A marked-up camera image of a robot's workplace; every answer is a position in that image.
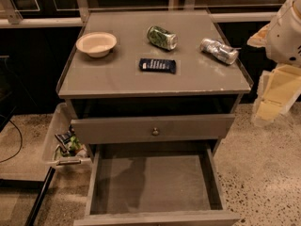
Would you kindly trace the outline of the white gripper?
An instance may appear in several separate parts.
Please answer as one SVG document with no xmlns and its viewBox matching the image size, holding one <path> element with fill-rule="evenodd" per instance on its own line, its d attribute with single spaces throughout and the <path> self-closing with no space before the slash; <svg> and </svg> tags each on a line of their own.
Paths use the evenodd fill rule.
<svg viewBox="0 0 301 226">
<path fill-rule="evenodd" d="M 301 94 L 301 0 L 287 0 L 247 44 L 281 63 L 269 74 L 264 101 L 272 115 L 287 113 Z"/>
</svg>

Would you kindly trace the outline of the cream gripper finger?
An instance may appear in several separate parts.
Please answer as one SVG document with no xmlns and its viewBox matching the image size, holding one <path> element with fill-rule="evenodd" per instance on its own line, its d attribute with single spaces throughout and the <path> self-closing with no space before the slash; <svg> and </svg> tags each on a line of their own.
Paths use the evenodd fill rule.
<svg viewBox="0 0 301 226">
<path fill-rule="evenodd" d="M 257 89 L 257 98 L 252 109 L 252 122 L 256 126 L 266 126 L 279 115 L 282 102 L 277 97 L 277 90 L 272 88 L 276 80 L 274 73 L 264 71 Z"/>
</svg>

